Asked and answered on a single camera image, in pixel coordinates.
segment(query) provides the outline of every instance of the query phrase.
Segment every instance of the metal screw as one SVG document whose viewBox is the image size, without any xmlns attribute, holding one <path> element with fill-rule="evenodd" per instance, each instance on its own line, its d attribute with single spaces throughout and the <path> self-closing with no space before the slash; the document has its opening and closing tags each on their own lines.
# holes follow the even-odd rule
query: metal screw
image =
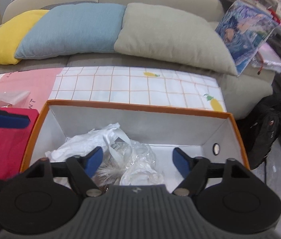
<svg viewBox="0 0 281 239">
<path fill-rule="evenodd" d="M 101 196 L 102 192 L 98 189 L 89 189 L 89 190 L 86 191 L 86 195 L 88 197 L 95 198 L 95 197 Z"/>
<path fill-rule="evenodd" d="M 189 195 L 189 190 L 185 188 L 177 188 L 174 190 L 174 194 L 177 196 L 185 197 Z"/>
</svg>

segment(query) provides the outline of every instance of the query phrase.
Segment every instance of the red bag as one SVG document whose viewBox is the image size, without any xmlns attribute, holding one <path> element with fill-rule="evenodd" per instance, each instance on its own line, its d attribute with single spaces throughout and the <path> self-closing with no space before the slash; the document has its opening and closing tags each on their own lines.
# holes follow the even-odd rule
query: red bag
<svg viewBox="0 0 281 239">
<path fill-rule="evenodd" d="M 33 109 L 4 108 L 14 114 L 28 115 L 30 124 L 25 129 L 0 128 L 0 179 L 12 178 L 19 173 L 25 148 L 39 115 Z"/>
</svg>

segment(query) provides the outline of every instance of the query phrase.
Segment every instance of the black backpack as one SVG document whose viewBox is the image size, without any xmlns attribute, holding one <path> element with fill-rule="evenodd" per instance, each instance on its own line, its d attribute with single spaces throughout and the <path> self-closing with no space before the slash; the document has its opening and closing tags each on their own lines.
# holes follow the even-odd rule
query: black backpack
<svg viewBox="0 0 281 239">
<path fill-rule="evenodd" d="M 253 170 L 264 161 L 281 134 L 281 94 L 264 97 L 237 125 Z"/>
</svg>

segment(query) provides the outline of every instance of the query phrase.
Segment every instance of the box rim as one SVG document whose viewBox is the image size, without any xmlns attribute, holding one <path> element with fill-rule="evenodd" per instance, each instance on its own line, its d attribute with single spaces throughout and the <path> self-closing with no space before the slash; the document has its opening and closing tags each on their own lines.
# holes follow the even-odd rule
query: box rim
<svg viewBox="0 0 281 239">
<path fill-rule="evenodd" d="M 238 140 L 240 146 L 240 153 L 242 156 L 244 166 L 250 170 L 249 161 L 247 154 L 243 145 L 243 141 L 235 122 L 233 115 L 229 112 L 215 112 L 207 110 L 198 109 L 188 109 L 188 108 L 175 108 L 166 106 L 151 106 L 151 105 L 141 105 L 141 104 L 123 104 L 123 103 L 110 103 L 110 102 L 94 102 L 94 101 L 70 101 L 70 100 L 48 100 L 43 109 L 41 110 L 37 121 L 32 129 L 25 153 L 23 155 L 20 172 L 24 172 L 30 165 L 30 160 L 32 158 L 32 153 L 38 139 L 40 130 L 44 123 L 44 120 L 50 110 L 50 106 L 75 106 L 75 107 L 90 107 L 90 108 L 107 108 L 107 109 L 117 109 L 117 110 L 129 110 L 129 111 L 143 111 L 143 112 L 157 112 L 157 113 L 170 113 L 170 114 L 180 114 L 180 115 L 193 115 L 201 117 L 212 117 L 219 119 L 229 119 L 232 124 L 236 139 Z"/>
</svg>

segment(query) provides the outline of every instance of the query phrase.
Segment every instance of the beige pillow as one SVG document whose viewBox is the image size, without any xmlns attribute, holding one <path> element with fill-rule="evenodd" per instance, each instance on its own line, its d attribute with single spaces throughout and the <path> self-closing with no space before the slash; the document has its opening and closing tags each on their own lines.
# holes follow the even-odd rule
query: beige pillow
<svg viewBox="0 0 281 239">
<path fill-rule="evenodd" d="M 237 75 L 230 52 L 205 19 L 167 6 L 128 4 L 114 50 Z"/>
<path fill-rule="evenodd" d="M 219 25 L 219 22 L 209 22 L 209 25 L 212 27 L 212 29 L 216 29 Z"/>
</svg>

